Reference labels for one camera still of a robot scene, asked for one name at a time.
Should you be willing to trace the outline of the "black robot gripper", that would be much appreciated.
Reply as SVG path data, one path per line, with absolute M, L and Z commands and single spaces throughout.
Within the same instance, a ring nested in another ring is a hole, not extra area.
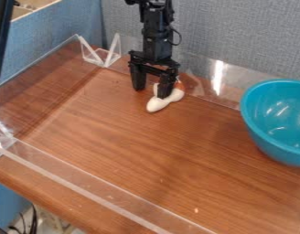
M 129 51 L 128 62 L 132 84 L 136 91 L 144 90 L 147 75 L 160 78 L 157 97 L 167 98 L 171 95 L 176 76 L 179 75 L 179 63 L 172 59 L 173 31 L 151 32 L 143 30 L 143 50 Z

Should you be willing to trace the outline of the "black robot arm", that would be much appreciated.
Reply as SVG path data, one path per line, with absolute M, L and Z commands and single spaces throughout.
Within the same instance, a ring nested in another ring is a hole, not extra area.
M 143 50 L 129 51 L 128 62 L 135 90 L 144 90 L 147 75 L 160 78 L 156 97 L 167 98 L 177 81 L 180 64 L 172 59 L 173 5 L 172 0 L 124 0 L 127 5 L 139 5 Z

